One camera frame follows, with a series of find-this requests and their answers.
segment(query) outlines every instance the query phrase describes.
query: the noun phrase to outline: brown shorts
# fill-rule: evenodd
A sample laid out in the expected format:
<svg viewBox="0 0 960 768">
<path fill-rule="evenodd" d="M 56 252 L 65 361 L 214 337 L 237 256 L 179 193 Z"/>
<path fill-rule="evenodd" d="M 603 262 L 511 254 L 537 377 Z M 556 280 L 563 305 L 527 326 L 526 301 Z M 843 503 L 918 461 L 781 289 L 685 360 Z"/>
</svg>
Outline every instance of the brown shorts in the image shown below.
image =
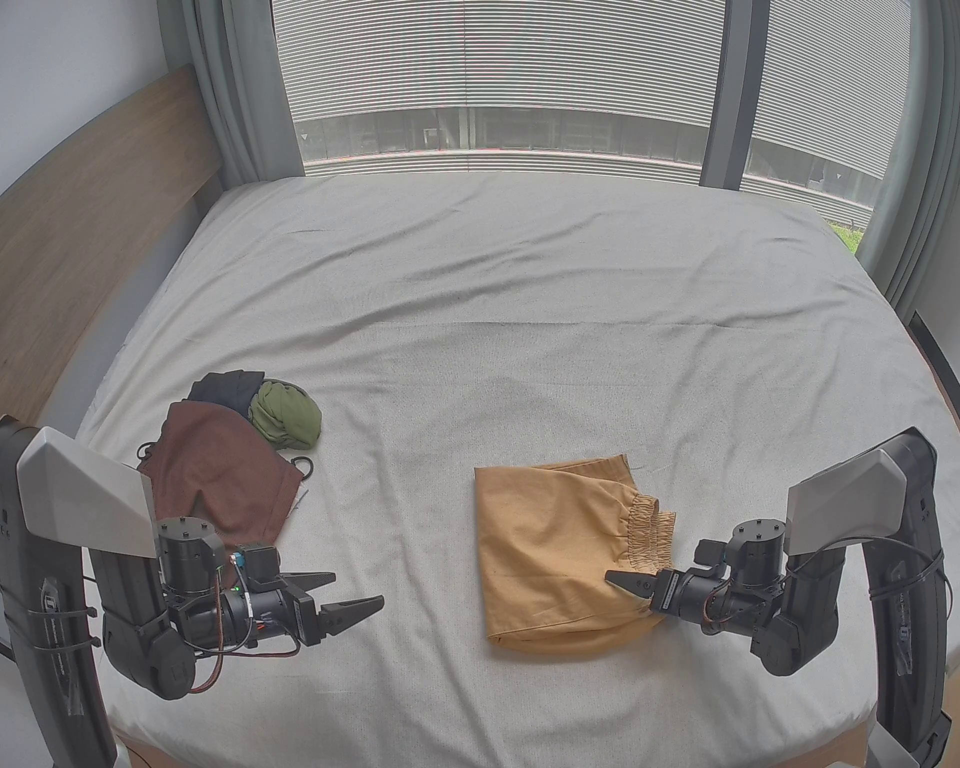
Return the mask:
<svg viewBox="0 0 960 768">
<path fill-rule="evenodd" d="M 607 584 L 610 568 L 672 567 L 675 516 L 634 485 L 625 456 L 476 470 L 477 549 L 494 645 L 587 654 L 656 625 L 649 601 Z"/>
</svg>

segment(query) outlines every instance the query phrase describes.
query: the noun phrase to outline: bed sheet wrinkle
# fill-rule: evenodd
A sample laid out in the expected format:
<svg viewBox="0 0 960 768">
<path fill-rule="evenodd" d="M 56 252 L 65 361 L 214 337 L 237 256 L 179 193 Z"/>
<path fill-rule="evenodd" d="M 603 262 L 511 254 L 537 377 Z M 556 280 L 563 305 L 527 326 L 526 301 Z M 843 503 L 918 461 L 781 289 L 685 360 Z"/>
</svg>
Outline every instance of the bed sheet wrinkle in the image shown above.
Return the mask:
<svg viewBox="0 0 960 768">
<path fill-rule="evenodd" d="M 744 638 L 666 621 L 600 658 L 518 660 L 484 639 L 476 563 L 474 467 L 626 453 L 637 486 L 677 513 L 673 558 L 688 564 L 699 539 L 782 515 L 791 484 L 916 423 L 939 451 L 960 583 L 960 436 L 896 316 L 825 230 L 753 196 L 552 174 L 231 190 L 128 336 L 81 437 L 129 462 L 206 372 L 298 382 L 324 432 L 278 540 L 283 566 L 336 571 L 322 602 L 382 592 L 386 608 L 294 659 L 230 663 L 202 701 L 151 699 L 101 663 L 111 718 L 206 764 L 229 710 L 255 723 L 218 741 L 237 768 L 317 755 L 742 768 L 861 721 L 876 672 L 858 550 L 835 642 L 785 680 Z"/>
</svg>

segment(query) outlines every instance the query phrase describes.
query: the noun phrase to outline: green clothing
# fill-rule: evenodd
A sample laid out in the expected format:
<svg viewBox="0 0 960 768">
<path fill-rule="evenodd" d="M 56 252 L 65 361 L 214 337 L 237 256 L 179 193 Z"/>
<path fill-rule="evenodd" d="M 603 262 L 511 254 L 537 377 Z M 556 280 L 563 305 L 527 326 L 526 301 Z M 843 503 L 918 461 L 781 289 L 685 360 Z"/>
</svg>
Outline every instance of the green clothing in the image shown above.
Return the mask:
<svg viewBox="0 0 960 768">
<path fill-rule="evenodd" d="M 300 387 L 267 379 L 250 404 L 250 421 L 270 444 L 306 450 L 320 437 L 320 408 Z"/>
</svg>

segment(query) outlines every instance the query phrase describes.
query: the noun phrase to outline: wooden headboard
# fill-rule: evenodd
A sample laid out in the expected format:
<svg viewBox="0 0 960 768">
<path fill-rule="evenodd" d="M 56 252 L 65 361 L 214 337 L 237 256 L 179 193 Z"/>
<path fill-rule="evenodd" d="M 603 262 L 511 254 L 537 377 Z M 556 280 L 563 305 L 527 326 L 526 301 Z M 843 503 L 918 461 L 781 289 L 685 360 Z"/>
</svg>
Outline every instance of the wooden headboard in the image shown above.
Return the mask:
<svg viewBox="0 0 960 768">
<path fill-rule="evenodd" d="M 0 414 L 36 421 L 97 311 L 220 165 L 183 67 L 91 120 L 0 196 Z"/>
</svg>

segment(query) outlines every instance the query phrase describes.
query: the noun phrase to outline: curtain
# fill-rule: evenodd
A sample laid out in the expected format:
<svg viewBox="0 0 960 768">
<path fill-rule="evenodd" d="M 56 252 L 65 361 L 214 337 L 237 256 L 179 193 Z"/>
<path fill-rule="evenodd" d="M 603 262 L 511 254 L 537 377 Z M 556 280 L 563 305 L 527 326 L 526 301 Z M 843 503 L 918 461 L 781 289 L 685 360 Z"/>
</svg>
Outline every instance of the curtain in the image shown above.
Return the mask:
<svg viewBox="0 0 960 768">
<path fill-rule="evenodd" d="M 856 256 L 905 323 L 957 193 L 960 13 L 910 4 L 910 74 L 887 173 Z"/>
<path fill-rule="evenodd" d="M 156 0 L 171 70 L 191 63 L 226 189 L 303 176 L 267 0 Z"/>
</svg>

